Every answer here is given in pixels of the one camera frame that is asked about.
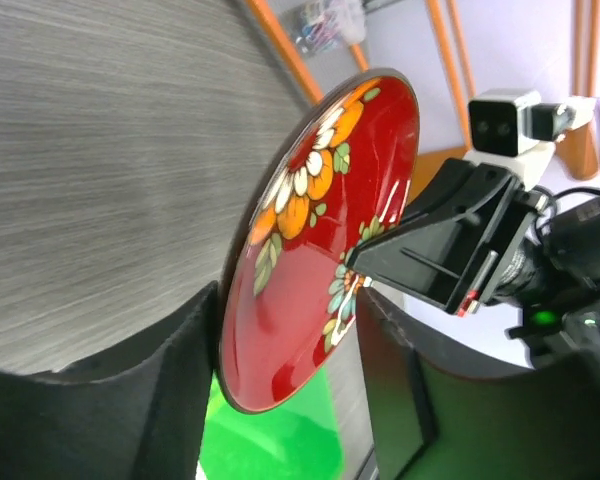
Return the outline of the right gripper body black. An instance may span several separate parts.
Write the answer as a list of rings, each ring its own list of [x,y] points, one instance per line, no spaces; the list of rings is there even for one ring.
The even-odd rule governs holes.
[[[409,205],[409,294],[456,315],[486,301],[548,206],[506,168],[447,159]]]

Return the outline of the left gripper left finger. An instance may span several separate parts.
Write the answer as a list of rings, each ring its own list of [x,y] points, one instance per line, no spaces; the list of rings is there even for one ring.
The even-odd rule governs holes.
[[[58,372],[0,370],[0,479],[192,479],[217,285]]]

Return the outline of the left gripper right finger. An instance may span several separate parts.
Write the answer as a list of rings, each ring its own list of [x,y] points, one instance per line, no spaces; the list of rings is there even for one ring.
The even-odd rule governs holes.
[[[527,370],[357,298],[383,479],[600,479],[600,346]]]

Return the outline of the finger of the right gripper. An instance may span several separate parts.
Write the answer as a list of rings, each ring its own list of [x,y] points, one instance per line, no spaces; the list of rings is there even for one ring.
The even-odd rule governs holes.
[[[465,300],[485,280],[485,209],[442,208],[363,242],[352,270],[422,300]]]

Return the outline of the red floral plate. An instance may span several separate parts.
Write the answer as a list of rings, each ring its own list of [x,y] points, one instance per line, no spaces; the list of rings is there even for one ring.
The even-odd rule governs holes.
[[[357,74],[327,94],[274,155],[236,229],[220,281],[217,376],[256,414],[295,395],[354,324],[371,277],[354,249],[406,206],[420,117],[407,78]]]

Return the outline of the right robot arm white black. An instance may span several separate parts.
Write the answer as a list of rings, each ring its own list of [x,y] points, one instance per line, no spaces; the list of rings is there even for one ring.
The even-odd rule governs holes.
[[[515,306],[508,336],[542,367],[600,347],[600,188],[587,193],[563,211],[506,168],[451,158],[346,265],[451,315]]]

